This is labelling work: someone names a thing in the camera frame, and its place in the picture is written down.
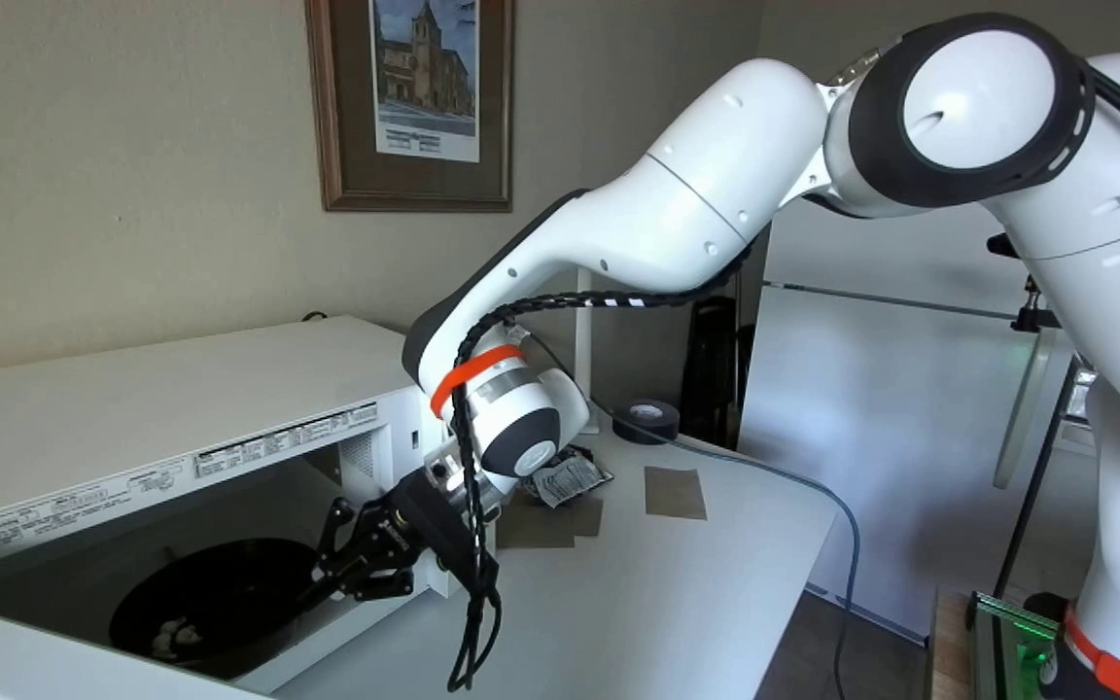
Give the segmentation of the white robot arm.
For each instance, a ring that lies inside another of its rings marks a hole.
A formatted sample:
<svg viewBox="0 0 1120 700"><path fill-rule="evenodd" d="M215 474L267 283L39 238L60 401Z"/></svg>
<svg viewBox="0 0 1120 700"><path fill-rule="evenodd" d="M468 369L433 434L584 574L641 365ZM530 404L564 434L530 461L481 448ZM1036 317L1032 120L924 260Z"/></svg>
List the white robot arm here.
<svg viewBox="0 0 1120 700"><path fill-rule="evenodd" d="M1081 57L1048 28L952 14L839 80L747 57L619 177L538 213L406 335L401 365L497 474L572 439L576 387L530 374L501 325L586 268L597 308L686 300L778 229L784 273L900 273L950 208L979 208L1098 369L1098 550L1059 636L1059 685L1120 700L1120 55Z"/></svg>

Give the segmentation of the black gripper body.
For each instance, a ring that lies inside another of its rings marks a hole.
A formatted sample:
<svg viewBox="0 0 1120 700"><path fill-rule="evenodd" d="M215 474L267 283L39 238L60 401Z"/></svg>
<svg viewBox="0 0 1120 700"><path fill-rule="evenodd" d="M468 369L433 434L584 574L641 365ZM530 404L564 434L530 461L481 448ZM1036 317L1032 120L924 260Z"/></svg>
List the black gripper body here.
<svg viewBox="0 0 1120 700"><path fill-rule="evenodd" d="M401 477L376 505L385 510L380 540L389 561L414 563L433 550L471 593L489 592L489 561L473 544L473 530L425 469Z"/></svg>

